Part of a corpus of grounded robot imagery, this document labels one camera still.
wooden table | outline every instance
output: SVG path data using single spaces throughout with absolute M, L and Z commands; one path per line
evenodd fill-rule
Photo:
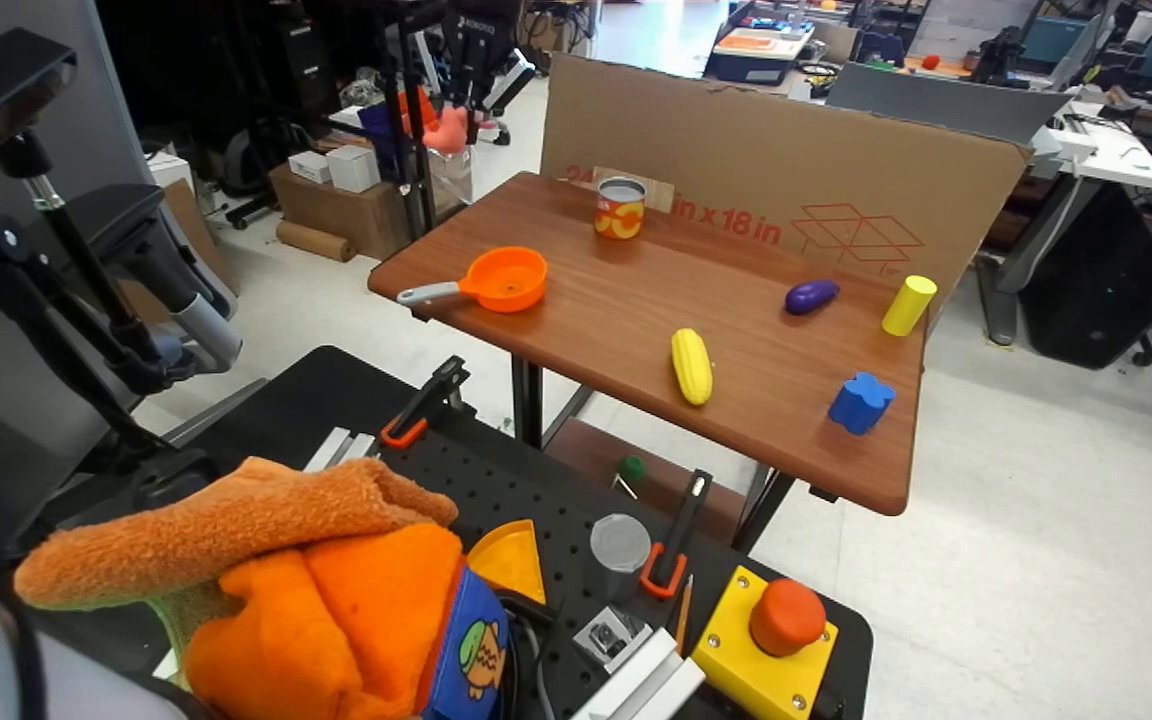
M 515 429 L 541 440 L 541 371 L 565 371 L 687 433 L 711 436 L 813 492 L 872 512 L 903 512 L 924 371 L 924 329 L 881 333 L 888 290 L 828 271 L 796 252 L 725 239 L 668 215 L 648 215 L 631 243 L 593 237 L 593 194 L 515 176 L 372 271 L 372 291 L 456 282 L 490 243 L 549 257 L 541 308 L 490 317 L 477 305 L 438 311 L 515 355 Z M 796 282 L 828 277 L 840 300 L 809 319 L 785 317 Z M 668 370 L 668 337 L 696 329 L 714 363 L 714 395 L 687 410 Z M 828 406 L 850 371 L 897 383 L 897 406 L 867 436 L 828 424 Z

